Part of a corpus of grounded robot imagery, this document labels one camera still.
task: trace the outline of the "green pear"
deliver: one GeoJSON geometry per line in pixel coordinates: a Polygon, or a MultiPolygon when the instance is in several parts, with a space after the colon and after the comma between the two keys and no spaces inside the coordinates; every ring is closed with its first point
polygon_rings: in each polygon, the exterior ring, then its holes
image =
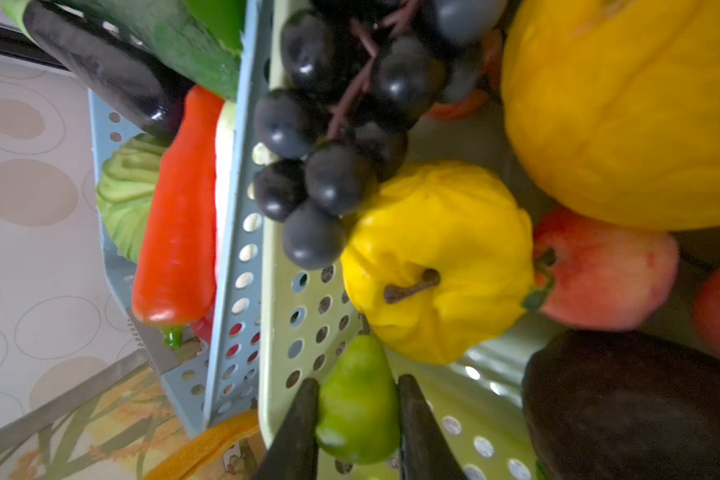
{"type": "Polygon", "coordinates": [[[398,390],[384,346],[360,335],[320,386],[317,443],[346,463],[373,464],[400,446],[398,390]]]}

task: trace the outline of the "yellow fruit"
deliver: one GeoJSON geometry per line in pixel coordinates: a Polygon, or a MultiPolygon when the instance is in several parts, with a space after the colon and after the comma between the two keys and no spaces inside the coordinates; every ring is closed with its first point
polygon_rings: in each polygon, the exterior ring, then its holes
{"type": "Polygon", "coordinates": [[[528,214],[486,169],[450,160],[406,164],[361,212],[342,255],[352,303],[392,350],[445,364],[495,338],[534,289],[528,214]],[[390,304],[426,269],[440,283],[390,304]]]}
{"type": "Polygon", "coordinates": [[[559,202],[720,225],[720,0],[525,0],[502,76],[512,145],[559,202]]]}

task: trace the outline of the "yellow melon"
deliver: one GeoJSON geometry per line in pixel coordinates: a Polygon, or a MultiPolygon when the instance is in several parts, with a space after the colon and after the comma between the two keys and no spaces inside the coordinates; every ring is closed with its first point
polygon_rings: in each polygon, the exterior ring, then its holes
{"type": "Polygon", "coordinates": [[[720,0],[525,0],[502,76],[510,141],[559,202],[720,225],[720,0]]]}

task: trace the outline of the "cabbage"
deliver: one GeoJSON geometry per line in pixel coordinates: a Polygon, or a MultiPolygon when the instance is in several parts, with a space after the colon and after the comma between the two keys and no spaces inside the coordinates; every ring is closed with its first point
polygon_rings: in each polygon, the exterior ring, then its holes
{"type": "Polygon", "coordinates": [[[160,173],[169,144],[148,134],[128,140],[101,167],[96,206],[104,228],[120,254],[137,263],[160,173]]]}

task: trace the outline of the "bunch of black grapes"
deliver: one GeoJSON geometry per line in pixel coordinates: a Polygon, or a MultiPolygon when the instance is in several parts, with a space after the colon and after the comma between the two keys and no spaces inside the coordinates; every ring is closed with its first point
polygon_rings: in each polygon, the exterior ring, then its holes
{"type": "Polygon", "coordinates": [[[262,213],[285,222],[301,268],[332,264],[355,213],[408,151],[408,130],[437,101],[461,101],[482,78],[480,40],[506,0],[313,0],[280,32],[293,88],[259,99],[254,128],[284,160],[258,173],[262,213]]]}

